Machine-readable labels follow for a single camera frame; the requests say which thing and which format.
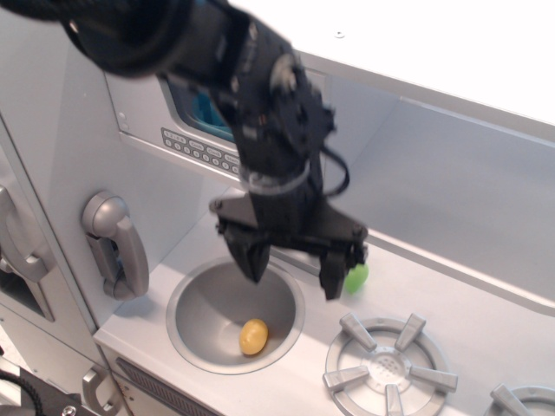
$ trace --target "white countertop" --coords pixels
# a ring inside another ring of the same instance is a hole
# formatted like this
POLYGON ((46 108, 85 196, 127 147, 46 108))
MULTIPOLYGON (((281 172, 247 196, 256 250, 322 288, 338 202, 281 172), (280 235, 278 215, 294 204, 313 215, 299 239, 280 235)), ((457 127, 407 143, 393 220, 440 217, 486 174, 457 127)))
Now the white countertop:
POLYGON ((329 60, 304 56, 307 66, 546 140, 555 136, 552 2, 231 3, 297 50, 329 60))
POLYGON ((113 370, 120 356, 173 388, 229 416, 335 415, 341 413, 325 390, 322 375, 328 348, 350 311, 360 319, 407 320, 415 312, 424 332, 440 347, 449 370, 459 375, 457 393, 441 416, 483 414, 489 393, 509 388, 554 388, 555 320, 504 301, 385 250, 370 247, 370 276, 356 295, 326 302, 317 277, 276 260, 292 274, 306 303, 303 332, 291 351, 250 374, 220 375, 183 359, 167 333, 166 311, 186 273, 226 253, 206 215, 151 274, 147 295, 126 302, 95 335, 113 370))

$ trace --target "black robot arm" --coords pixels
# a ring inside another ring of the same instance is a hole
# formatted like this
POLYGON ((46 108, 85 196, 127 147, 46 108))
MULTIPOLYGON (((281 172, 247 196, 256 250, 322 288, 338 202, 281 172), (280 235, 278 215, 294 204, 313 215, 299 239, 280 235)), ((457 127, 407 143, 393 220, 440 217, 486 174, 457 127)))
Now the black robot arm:
POLYGON ((272 245, 320 257, 326 298, 341 294, 350 268, 364 263, 366 227, 328 204, 321 153, 333 113, 291 45, 226 0, 0 0, 20 14, 60 21, 103 70, 156 74, 207 92, 237 144, 248 193, 211 211, 240 269, 258 281, 272 245))

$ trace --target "vent slot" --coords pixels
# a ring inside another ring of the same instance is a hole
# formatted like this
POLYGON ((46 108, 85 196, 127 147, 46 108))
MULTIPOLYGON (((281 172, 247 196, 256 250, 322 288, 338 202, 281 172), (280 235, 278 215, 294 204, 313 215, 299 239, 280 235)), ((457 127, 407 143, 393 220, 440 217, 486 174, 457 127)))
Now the vent slot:
POLYGON ((122 358, 118 358, 115 362, 137 387, 176 412, 184 416, 219 416, 122 358))

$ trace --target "gray burner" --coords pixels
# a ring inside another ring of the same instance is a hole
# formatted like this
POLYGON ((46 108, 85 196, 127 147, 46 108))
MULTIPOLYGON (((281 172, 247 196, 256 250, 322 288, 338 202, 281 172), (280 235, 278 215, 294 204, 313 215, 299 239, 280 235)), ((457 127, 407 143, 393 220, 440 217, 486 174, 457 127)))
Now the gray burner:
POLYGON ((323 382, 339 409, 353 416, 435 416, 457 376, 448 372, 440 350, 422 333, 426 320, 353 314, 331 343, 323 382))
POLYGON ((493 403, 484 416, 553 416, 555 390, 545 387, 520 387, 509 390, 500 384, 492 391, 493 403))

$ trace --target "cabinet handle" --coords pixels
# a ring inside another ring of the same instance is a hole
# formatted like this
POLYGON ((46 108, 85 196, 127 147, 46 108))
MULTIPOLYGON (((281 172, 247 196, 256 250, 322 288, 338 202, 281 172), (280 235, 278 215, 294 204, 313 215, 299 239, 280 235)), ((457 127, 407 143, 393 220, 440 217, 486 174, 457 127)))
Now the cabinet handle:
POLYGON ((48 271, 42 259, 32 255, 22 256, 14 244, 8 231, 7 221, 10 214, 16 211, 16 206, 8 190, 0 185, 0 249, 2 249, 2 257, 16 274, 37 283, 48 274, 48 271))
POLYGON ((98 401, 96 390, 101 383, 102 378, 95 370, 91 369, 85 374, 85 377, 83 377, 83 396, 85 402, 93 412, 101 416, 115 416, 119 411, 118 407, 109 402, 103 406, 98 401))
POLYGON ((88 243, 104 282, 104 292, 120 301, 143 296, 148 291, 147 254, 125 201, 103 191, 88 201, 82 216, 88 243), (112 248, 116 243, 121 266, 112 248))

